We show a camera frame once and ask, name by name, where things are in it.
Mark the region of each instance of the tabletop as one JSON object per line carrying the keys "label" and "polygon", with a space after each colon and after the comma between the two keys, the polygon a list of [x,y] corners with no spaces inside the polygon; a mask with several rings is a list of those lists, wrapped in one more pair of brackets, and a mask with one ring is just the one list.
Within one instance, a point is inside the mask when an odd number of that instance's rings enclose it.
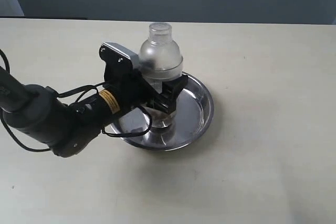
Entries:
{"label": "tabletop", "polygon": [[[208,131],[173,152],[100,135],[60,158],[0,127],[1,223],[336,222],[336,26],[171,24],[214,98]],[[0,48],[19,81],[63,92],[101,82],[101,43],[139,51],[148,25],[0,19]]]}

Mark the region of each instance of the yellow label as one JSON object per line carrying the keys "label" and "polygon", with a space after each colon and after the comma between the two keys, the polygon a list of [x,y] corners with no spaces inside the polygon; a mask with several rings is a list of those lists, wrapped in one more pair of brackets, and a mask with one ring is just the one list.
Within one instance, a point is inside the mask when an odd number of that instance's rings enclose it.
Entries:
{"label": "yellow label", "polygon": [[100,91],[99,95],[106,101],[107,105],[110,107],[112,114],[120,111],[120,107],[116,98],[108,90],[104,89]]}

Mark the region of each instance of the white table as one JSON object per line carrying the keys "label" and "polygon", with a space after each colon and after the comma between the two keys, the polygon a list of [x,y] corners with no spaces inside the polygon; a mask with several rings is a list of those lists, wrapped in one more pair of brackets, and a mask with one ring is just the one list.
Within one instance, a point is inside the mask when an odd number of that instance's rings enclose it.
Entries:
{"label": "white table", "polygon": [[[62,92],[102,81],[101,43],[138,51],[148,24],[0,19],[0,47]],[[63,159],[0,127],[0,223],[336,222],[336,26],[172,25],[214,97],[207,133],[169,153],[99,136]]]}

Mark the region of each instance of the stainless steel bowl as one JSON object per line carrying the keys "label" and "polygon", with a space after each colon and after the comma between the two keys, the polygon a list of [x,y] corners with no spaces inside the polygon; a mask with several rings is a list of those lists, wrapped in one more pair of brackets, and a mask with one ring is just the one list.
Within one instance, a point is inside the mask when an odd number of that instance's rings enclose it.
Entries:
{"label": "stainless steel bowl", "polygon": [[[188,85],[177,100],[173,123],[165,128],[152,128],[144,136],[123,138],[139,148],[172,151],[189,145],[208,129],[214,116],[214,102],[208,89],[188,73]],[[111,124],[115,133],[139,132],[147,128],[146,116],[135,109]]]}

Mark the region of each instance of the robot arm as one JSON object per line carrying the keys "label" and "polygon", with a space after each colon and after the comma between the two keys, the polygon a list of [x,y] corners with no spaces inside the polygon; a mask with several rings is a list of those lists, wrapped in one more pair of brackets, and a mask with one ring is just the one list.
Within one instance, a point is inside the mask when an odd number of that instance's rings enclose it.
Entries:
{"label": "robot arm", "polygon": [[[13,139],[17,140],[8,126],[49,147],[34,150],[36,152],[51,150],[57,156],[70,157],[83,150],[100,133],[113,137],[133,137],[147,133],[151,128],[151,117],[143,108],[144,105],[167,114],[176,109],[176,99],[187,85],[187,76],[164,82],[162,93],[159,94],[143,79],[138,70],[139,58],[135,53],[118,44],[105,42],[100,47],[99,55],[106,62],[105,82],[63,94],[50,87],[34,84],[24,86],[0,67],[0,119]],[[100,85],[104,89],[98,92],[97,86]],[[97,93],[79,100],[92,89]],[[59,101],[60,98],[79,92],[83,92],[82,95],[70,105]],[[107,125],[135,108],[141,109],[150,118],[146,130],[125,134],[105,131]]]}

